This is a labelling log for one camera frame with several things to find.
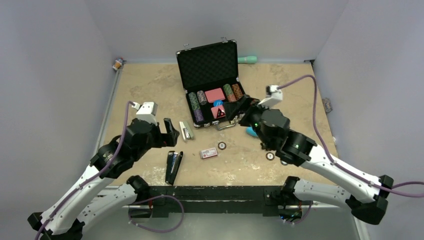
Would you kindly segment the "beige stapler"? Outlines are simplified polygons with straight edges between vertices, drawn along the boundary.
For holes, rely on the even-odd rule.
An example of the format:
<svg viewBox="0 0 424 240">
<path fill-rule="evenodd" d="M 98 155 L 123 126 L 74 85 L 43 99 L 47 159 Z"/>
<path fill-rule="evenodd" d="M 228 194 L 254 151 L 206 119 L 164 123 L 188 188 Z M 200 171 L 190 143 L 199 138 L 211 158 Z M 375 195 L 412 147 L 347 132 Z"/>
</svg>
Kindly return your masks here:
<svg viewBox="0 0 424 240">
<path fill-rule="evenodd" d="M 193 130 L 190 128 L 188 122 L 186 121 L 180 121 L 179 122 L 180 130 L 182 132 L 182 138 L 184 142 L 194 140 L 195 135 Z"/>
</svg>

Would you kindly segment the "black stapler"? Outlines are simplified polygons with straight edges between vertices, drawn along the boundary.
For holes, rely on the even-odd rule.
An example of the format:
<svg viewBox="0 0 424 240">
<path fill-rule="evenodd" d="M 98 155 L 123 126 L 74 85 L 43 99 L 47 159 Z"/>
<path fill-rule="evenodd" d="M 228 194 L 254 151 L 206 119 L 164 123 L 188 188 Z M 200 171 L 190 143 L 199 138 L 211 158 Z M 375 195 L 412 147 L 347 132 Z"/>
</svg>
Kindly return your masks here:
<svg viewBox="0 0 424 240">
<path fill-rule="evenodd" d="M 184 152 L 169 151 L 166 160 L 165 182 L 174 185 Z"/>
</svg>

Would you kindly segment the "red staple box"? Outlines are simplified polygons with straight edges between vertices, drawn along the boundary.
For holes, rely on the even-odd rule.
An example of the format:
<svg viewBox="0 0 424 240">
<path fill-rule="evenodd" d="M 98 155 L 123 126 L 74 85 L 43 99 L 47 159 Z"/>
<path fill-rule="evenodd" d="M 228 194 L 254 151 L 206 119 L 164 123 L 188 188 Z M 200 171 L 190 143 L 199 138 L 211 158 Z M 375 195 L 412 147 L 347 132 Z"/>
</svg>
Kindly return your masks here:
<svg viewBox="0 0 424 240">
<path fill-rule="evenodd" d="M 199 152 L 199 155 L 200 155 L 200 158 L 204 160 L 204 159 L 208 159 L 212 157 L 217 157 L 218 151 L 215 147 L 213 147 L 213 148 L 201 150 Z"/>
</svg>

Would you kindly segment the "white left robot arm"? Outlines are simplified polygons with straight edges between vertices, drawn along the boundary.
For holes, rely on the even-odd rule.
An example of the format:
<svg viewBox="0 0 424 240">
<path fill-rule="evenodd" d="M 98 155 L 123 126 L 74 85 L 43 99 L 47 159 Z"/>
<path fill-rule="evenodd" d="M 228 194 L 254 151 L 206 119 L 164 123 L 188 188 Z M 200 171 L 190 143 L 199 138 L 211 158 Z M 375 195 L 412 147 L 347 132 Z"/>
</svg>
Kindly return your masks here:
<svg viewBox="0 0 424 240">
<path fill-rule="evenodd" d="M 37 240 L 80 240 L 93 225 L 119 208 L 149 199 L 149 186 L 138 175 L 102 199 L 95 197 L 122 173 L 131 169 L 148 150 L 174 147 L 179 131 L 170 118 L 164 118 L 166 132 L 152 114 L 134 118 L 125 124 L 120 135 L 102 146 L 90 160 L 83 174 L 52 207 L 34 212 L 28 223 L 37 231 Z"/>
</svg>

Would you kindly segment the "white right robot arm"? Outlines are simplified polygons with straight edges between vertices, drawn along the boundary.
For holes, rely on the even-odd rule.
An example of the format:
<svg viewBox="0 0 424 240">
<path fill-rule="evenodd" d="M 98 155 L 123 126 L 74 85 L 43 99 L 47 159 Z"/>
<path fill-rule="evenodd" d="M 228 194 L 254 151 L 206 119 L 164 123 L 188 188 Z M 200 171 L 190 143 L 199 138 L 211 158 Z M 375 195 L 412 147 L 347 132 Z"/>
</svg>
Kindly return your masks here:
<svg viewBox="0 0 424 240">
<path fill-rule="evenodd" d="M 333 185 L 313 183 L 289 176 L 280 194 L 284 202 L 316 201 L 349 209 L 351 214 L 371 225 L 378 225 L 386 214 L 387 197 L 394 180 L 360 171 L 332 156 L 310 137 L 290 128 L 290 119 L 278 109 L 259 104 L 259 100 L 244 95 L 236 102 L 225 102 L 224 112 L 229 120 L 239 113 L 239 124 L 252 127 L 266 151 L 274 151 L 281 163 L 315 172 Z"/>
</svg>

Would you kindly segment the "blue marker pen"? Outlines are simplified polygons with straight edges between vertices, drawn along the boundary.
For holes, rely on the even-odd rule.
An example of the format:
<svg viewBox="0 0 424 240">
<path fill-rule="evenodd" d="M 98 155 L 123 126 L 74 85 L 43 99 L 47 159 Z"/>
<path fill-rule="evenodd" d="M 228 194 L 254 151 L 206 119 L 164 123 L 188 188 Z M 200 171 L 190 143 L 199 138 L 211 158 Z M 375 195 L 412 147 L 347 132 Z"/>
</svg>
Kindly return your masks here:
<svg viewBox="0 0 424 240">
<path fill-rule="evenodd" d="M 251 137 L 258 138 L 257 133 L 254 131 L 254 129 L 252 127 L 247 127 L 246 133 Z"/>
</svg>

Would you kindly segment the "pink card deck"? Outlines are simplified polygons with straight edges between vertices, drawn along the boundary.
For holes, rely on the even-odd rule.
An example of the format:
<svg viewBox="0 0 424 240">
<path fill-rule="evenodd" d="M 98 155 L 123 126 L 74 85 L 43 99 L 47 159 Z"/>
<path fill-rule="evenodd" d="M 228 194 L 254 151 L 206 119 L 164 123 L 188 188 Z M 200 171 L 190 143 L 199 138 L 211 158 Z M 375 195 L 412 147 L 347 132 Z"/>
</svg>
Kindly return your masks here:
<svg viewBox="0 0 424 240">
<path fill-rule="evenodd" d="M 204 92 L 208 103 L 214 103 L 215 101 L 224 101 L 226 96 L 221 88 L 215 88 Z"/>
</svg>

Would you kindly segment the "brown poker chip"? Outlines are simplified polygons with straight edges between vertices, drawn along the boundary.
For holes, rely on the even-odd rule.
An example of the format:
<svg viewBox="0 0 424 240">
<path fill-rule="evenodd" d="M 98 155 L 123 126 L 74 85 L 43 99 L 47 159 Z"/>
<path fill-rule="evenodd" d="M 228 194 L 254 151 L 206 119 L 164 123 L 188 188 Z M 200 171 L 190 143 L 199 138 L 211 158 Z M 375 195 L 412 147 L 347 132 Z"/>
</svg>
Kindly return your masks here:
<svg viewBox="0 0 424 240">
<path fill-rule="evenodd" d="M 221 141 L 221 142 L 218 143 L 218 148 L 220 150 L 225 150 L 227 148 L 227 144 L 225 142 Z"/>
</svg>

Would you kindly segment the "mint green bottle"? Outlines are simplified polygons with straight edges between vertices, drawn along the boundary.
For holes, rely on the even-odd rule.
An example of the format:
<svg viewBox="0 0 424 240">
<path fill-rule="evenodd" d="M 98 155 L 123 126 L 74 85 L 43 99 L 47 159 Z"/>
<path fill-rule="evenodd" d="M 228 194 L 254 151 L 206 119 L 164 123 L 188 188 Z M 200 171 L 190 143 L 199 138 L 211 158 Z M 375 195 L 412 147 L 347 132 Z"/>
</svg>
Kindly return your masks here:
<svg viewBox="0 0 424 240">
<path fill-rule="evenodd" d="M 237 58 L 237 62 L 238 64 L 248 64 L 248 65 L 253 65 L 256 64 L 258 61 L 256 56 L 243 56 L 243 57 L 238 57 Z"/>
</svg>

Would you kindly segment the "black poker chip case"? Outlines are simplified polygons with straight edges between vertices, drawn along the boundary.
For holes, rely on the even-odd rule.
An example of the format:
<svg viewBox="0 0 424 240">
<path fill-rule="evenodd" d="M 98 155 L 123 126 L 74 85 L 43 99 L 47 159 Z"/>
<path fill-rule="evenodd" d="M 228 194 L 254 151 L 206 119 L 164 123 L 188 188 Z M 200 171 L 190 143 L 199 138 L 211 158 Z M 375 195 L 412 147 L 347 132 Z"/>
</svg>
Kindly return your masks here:
<svg viewBox="0 0 424 240">
<path fill-rule="evenodd" d="M 238 45 L 234 39 L 197 47 L 186 47 L 176 53 L 181 83 L 195 128 L 206 128 L 227 121 L 224 107 L 209 103 L 205 91 L 221 88 L 222 103 L 235 102 L 245 90 L 239 79 Z"/>
</svg>

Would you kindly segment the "red-brown poker chip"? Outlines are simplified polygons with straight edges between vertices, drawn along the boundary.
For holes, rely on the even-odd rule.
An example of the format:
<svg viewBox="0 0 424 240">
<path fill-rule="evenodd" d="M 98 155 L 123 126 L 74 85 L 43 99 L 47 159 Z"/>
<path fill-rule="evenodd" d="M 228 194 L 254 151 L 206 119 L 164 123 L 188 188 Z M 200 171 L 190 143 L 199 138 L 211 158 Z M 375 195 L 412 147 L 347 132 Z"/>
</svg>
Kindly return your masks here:
<svg viewBox="0 0 424 240">
<path fill-rule="evenodd" d="M 268 161 L 272 161 L 275 159 L 275 155 L 272 152 L 267 152 L 265 157 Z"/>
</svg>

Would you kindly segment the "small orange bottle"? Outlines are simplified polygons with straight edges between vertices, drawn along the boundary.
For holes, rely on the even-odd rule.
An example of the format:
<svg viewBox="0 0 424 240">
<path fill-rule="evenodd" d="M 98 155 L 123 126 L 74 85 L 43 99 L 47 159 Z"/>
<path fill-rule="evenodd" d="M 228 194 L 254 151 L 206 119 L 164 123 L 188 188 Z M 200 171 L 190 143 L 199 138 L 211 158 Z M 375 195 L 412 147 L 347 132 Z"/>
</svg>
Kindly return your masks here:
<svg viewBox="0 0 424 240">
<path fill-rule="evenodd" d="M 118 71 L 125 63 L 125 60 L 122 57 L 117 58 L 112 65 L 112 68 L 115 71 Z"/>
</svg>

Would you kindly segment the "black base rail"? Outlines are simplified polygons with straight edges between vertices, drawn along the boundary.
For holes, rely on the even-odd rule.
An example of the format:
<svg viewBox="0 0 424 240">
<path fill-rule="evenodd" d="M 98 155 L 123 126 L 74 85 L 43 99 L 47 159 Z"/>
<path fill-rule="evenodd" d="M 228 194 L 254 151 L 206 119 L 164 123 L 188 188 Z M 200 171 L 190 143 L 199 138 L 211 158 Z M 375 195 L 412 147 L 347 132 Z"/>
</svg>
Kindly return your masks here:
<svg viewBox="0 0 424 240">
<path fill-rule="evenodd" d="M 282 186 L 150 186 L 138 194 L 135 205 L 146 206 L 154 218 L 170 213 L 261 214 L 277 217 L 290 206 L 308 207 Z"/>
</svg>

